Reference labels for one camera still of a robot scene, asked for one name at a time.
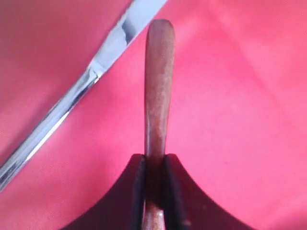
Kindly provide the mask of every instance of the knife blade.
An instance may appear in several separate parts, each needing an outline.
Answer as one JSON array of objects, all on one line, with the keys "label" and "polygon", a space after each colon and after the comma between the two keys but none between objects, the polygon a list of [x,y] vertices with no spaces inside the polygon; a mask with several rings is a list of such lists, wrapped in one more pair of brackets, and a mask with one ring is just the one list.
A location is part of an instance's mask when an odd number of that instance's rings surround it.
[{"label": "knife blade", "polygon": [[84,94],[108,71],[167,0],[134,0],[67,93],[48,111],[32,133],[0,168],[0,192],[65,120]]}]

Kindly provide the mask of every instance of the red fabric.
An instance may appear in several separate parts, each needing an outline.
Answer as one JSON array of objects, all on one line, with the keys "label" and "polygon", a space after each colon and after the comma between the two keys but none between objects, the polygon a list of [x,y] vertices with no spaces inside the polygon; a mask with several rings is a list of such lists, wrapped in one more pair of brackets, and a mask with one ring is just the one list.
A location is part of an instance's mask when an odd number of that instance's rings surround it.
[{"label": "red fabric", "polygon": [[[0,2],[0,159],[73,84],[128,0]],[[169,0],[167,152],[259,229],[307,229],[304,1]],[[0,228],[58,229],[144,149],[144,31],[0,194]]]}]

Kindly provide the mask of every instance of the red background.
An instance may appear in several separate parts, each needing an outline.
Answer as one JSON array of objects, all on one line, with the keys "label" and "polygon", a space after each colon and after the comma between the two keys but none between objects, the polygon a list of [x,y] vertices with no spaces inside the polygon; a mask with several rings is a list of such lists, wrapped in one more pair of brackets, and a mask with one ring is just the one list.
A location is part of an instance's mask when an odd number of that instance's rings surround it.
[{"label": "red background", "polygon": [[[1,162],[128,4],[0,1]],[[258,229],[307,229],[306,12],[305,1],[169,0],[157,15],[176,32],[167,152]],[[66,225],[143,153],[146,31],[0,194],[1,229]]]}]

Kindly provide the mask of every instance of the metal knife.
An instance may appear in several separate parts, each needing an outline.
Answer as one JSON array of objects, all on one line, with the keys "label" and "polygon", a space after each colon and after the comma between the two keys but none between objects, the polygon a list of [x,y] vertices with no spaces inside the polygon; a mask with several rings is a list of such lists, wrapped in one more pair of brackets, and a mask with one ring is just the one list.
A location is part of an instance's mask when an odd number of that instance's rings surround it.
[{"label": "metal knife", "polygon": [[131,3],[116,26],[109,32],[85,72],[1,166],[0,192],[60,126],[81,97],[121,56],[166,1],[134,0]]}]

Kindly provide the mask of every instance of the wooden stick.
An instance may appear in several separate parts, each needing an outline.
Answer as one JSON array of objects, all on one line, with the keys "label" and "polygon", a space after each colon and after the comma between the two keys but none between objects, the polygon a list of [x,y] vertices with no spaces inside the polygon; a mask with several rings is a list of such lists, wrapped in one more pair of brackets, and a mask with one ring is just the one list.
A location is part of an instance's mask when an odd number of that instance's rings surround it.
[{"label": "wooden stick", "polygon": [[165,229],[160,185],[174,53],[173,26],[167,20],[153,21],[147,34],[145,58],[146,205],[143,230]]}]

